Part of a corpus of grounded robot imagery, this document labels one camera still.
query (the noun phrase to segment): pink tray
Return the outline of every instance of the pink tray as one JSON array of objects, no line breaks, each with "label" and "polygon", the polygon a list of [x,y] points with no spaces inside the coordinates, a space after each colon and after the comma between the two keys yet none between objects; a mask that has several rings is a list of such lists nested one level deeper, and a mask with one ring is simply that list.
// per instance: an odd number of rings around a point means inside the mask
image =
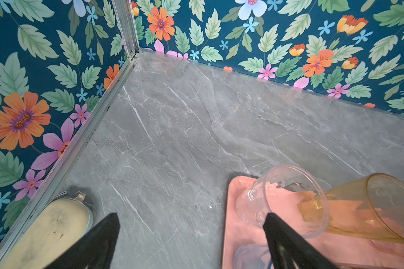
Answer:
[{"label": "pink tray", "polygon": [[[227,193],[226,225],[223,245],[223,269],[233,269],[233,257],[242,245],[267,245],[262,229],[243,223],[237,215],[235,202],[256,179],[237,176],[229,184]],[[323,233],[308,242],[336,264],[360,268],[404,269],[404,258],[375,249],[366,239]]]}]

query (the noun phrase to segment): marble surface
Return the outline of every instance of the marble surface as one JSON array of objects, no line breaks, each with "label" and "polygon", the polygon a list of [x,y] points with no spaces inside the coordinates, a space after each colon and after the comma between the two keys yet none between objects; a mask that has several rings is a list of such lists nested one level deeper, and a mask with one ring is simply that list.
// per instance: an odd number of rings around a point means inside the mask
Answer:
[{"label": "marble surface", "polygon": [[118,212],[112,268],[220,268],[227,186],[293,163],[322,188],[404,181],[404,118],[140,53],[63,190]]}]

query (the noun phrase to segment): clear plastic cup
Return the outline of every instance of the clear plastic cup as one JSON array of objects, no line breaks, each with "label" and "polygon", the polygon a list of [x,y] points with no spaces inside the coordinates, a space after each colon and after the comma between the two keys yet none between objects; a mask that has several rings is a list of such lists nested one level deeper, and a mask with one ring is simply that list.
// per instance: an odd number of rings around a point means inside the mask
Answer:
[{"label": "clear plastic cup", "polygon": [[[320,197],[315,205],[317,216],[304,221],[300,203]],[[329,207],[317,181],[302,168],[285,164],[269,170],[248,187],[236,202],[238,217],[245,223],[263,227],[266,215],[276,213],[305,239],[317,237],[326,229]]]}]

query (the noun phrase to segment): yellow flower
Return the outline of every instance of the yellow flower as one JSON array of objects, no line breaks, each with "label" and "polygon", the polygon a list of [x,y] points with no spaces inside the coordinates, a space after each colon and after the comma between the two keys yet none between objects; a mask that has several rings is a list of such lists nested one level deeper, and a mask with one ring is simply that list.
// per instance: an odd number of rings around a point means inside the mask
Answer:
[{"label": "yellow flower", "polygon": [[304,50],[305,50],[305,45],[304,44],[295,45],[295,46],[293,46],[293,48],[291,48],[289,50],[289,53],[292,56],[298,57],[299,55],[301,55],[304,52]]}]

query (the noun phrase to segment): pink flower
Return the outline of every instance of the pink flower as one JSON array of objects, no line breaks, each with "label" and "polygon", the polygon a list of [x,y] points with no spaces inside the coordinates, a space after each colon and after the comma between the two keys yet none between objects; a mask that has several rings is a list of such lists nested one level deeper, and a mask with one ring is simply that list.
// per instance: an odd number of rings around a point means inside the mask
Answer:
[{"label": "pink flower", "polygon": [[43,180],[40,180],[45,175],[45,170],[39,171],[36,176],[34,176],[34,171],[29,169],[25,174],[25,180],[20,180],[16,182],[12,187],[16,190],[21,190],[15,197],[15,201],[21,200],[24,198],[27,193],[30,199],[33,198],[34,193],[40,185],[42,184]]},{"label": "pink flower", "polygon": [[296,88],[299,88],[299,89],[304,89],[305,87],[307,87],[309,82],[310,82],[310,78],[302,77],[302,78],[298,79],[297,81],[295,81],[293,86]]},{"label": "pink flower", "polygon": [[75,121],[75,128],[76,128],[79,126],[79,123],[81,123],[81,125],[85,123],[86,118],[88,118],[88,116],[90,116],[90,112],[86,112],[87,104],[84,104],[82,106],[82,109],[81,109],[80,105],[76,104],[75,111],[76,111],[76,113],[72,113],[69,118],[71,118],[72,120],[76,120]]},{"label": "pink flower", "polygon": [[67,118],[67,120],[65,120],[65,122],[61,126],[61,137],[63,138],[63,140],[61,140],[59,136],[52,132],[44,134],[43,144],[48,148],[54,149],[56,151],[42,153],[41,155],[39,155],[39,157],[37,157],[31,165],[31,169],[43,170],[53,164],[56,160],[58,160],[58,158],[61,157],[65,149],[68,147],[74,130],[75,127],[73,121],[70,118]]},{"label": "pink flower", "polygon": [[261,74],[257,76],[258,78],[263,78],[264,80],[268,80],[269,78],[275,78],[274,72],[277,71],[278,67],[271,68],[271,64],[267,64],[266,68],[259,68],[259,72]]},{"label": "pink flower", "polygon": [[328,96],[334,96],[335,98],[340,98],[341,94],[345,94],[345,93],[350,93],[350,91],[347,89],[350,87],[350,84],[345,84],[343,87],[341,87],[341,84],[338,83],[335,85],[335,89],[329,89],[327,90]]}]

